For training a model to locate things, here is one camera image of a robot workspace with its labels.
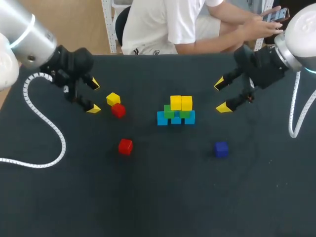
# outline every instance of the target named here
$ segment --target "cube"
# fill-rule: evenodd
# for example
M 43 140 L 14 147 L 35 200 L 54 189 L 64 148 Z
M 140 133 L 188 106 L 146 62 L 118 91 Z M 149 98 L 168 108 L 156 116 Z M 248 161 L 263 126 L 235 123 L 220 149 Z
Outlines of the cube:
M 122 139 L 118 145 L 118 152 L 122 155 L 129 156 L 133 150 L 133 142 L 128 139 Z
M 176 111 L 174 112 L 174 117 L 175 117 L 175 118 L 179 118 L 179 117 L 180 117 L 180 111 L 176 110 Z
M 193 101 L 191 95 L 181 96 L 181 110 L 182 111 L 191 111 L 193 108 Z
M 228 144 L 226 142 L 215 143 L 215 155 L 217 158 L 225 158 L 228 156 Z
M 116 95 L 115 93 L 112 92 L 111 94 L 107 96 L 107 102 L 108 102 L 108 105 L 110 106 L 113 106 L 117 103 L 120 104 L 120 97 L 119 95 Z
M 181 95 L 170 96 L 170 109 L 181 110 Z
M 180 111 L 180 118 L 181 119 L 189 119 L 190 118 L 190 111 Z
M 168 125 L 168 119 L 164 118 L 164 112 L 158 111 L 157 112 L 157 125 L 158 126 L 166 126 Z
M 174 111 L 171 111 L 170 105 L 163 106 L 163 115 L 165 119 L 173 119 L 174 118 Z
M 115 105 L 113 105 L 111 107 L 111 111 L 112 111 L 112 114 L 119 119 L 126 114 L 126 109 L 124 105 L 119 104 L 119 103 L 116 103 Z
M 184 124 L 192 125 L 196 122 L 196 112 L 194 110 L 189 111 L 190 117 L 184 119 Z
M 181 124 L 182 123 L 182 119 L 181 118 L 173 118 L 171 120 L 171 124 Z

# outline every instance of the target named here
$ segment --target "white cable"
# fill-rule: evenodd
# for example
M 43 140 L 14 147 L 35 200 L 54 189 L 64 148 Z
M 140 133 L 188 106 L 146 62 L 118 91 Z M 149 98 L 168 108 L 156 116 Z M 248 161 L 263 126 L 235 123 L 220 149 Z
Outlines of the white cable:
M 35 78 L 45 78 L 48 81 L 53 80 L 50 75 L 44 74 L 44 73 L 34 73 L 33 75 L 29 76 L 26 79 L 24 86 L 23 86 L 24 99 L 25 99 L 27 105 L 34 111 L 34 113 L 37 114 L 42 120 L 44 120 L 51 128 L 53 128 L 55 130 L 55 132 L 57 133 L 57 135 L 59 136 L 59 139 L 61 141 L 61 146 L 62 146 L 61 152 L 60 152 L 59 156 L 57 157 L 57 159 L 55 159 L 54 161 L 47 163 L 47 164 L 31 164 L 31 163 L 26 163 L 26 162 L 14 160 L 14 159 L 7 159 L 7 158 L 0 158 L 0 162 L 11 163 L 11 164 L 21 165 L 21 166 L 35 168 L 35 169 L 43 169 L 43 168 L 49 168 L 49 167 L 57 164 L 63 158 L 63 156 L 65 155 L 65 152 L 66 152 L 66 141 L 65 141 L 64 135 L 61 133 L 61 131 L 58 129 L 58 127 L 56 127 L 55 124 L 53 124 L 45 115 L 43 115 L 30 101 L 29 94 L 28 94 L 28 88 L 29 88 L 30 82 Z
M 294 132 L 293 132 L 293 117 L 294 117 L 295 101 L 296 101 L 296 94 L 297 94 L 298 85 L 300 83 L 300 77 L 301 77 L 301 72 L 298 72 L 296 74 L 296 80 L 295 80 L 295 84 L 294 84 L 294 91 L 293 91 L 292 103 L 291 103 L 291 109 L 290 109 L 290 118 L 289 118 L 289 122 L 288 122 L 288 131 L 289 131 L 290 136 L 292 138 L 297 137 L 297 135 L 301 129 L 301 126 L 303 124 L 303 120 L 305 118 L 305 115 L 307 114 L 308 109 L 310 108 L 310 106 L 312 105 L 314 100 L 316 99 L 316 90 L 315 90 L 314 93 L 310 96 L 310 98 L 306 102 L 305 106 L 303 107 L 303 110 L 302 110 L 302 112 L 297 120 L 296 127 L 295 127 Z

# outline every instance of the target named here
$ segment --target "block tower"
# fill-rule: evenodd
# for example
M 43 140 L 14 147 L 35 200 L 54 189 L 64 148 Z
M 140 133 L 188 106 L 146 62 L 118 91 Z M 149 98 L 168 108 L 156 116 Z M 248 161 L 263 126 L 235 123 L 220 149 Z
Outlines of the block tower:
M 195 124 L 196 113 L 193 110 L 193 100 L 191 95 L 171 95 L 170 105 L 164 105 L 163 111 L 157 112 L 157 125 L 171 124 Z

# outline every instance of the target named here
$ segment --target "black tabletop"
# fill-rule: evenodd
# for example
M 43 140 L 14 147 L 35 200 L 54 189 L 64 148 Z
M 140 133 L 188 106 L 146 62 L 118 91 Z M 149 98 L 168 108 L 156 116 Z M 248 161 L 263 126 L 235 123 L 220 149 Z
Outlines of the black tabletop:
M 44 79 L 30 99 L 62 131 L 65 157 L 48 169 L 0 163 L 2 237 L 311 237 L 316 236 L 316 110 L 296 139 L 288 134 L 295 74 L 258 91 L 235 113 L 215 108 L 241 83 L 214 83 L 235 67 L 232 55 L 96 56 L 101 88 L 79 91 L 102 111 L 84 113 Z M 0 156 L 48 163 L 60 153 L 55 132 L 23 100 L 22 69 L 0 113 Z M 302 72 L 295 121 L 316 88 Z M 127 115 L 111 114 L 120 95 Z M 157 126 L 170 95 L 192 95 L 196 124 Z M 131 139 L 129 157 L 118 154 Z M 213 155 L 226 141 L 226 159 Z

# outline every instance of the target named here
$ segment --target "white t-shirt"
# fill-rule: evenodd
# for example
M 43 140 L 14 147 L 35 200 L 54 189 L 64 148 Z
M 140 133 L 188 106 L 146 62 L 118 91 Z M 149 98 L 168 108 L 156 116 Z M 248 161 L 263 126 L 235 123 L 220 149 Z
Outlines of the white t-shirt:
M 123 54 L 140 46 L 169 41 L 196 41 L 195 22 L 206 3 L 218 6 L 223 0 L 134 0 L 123 33 Z

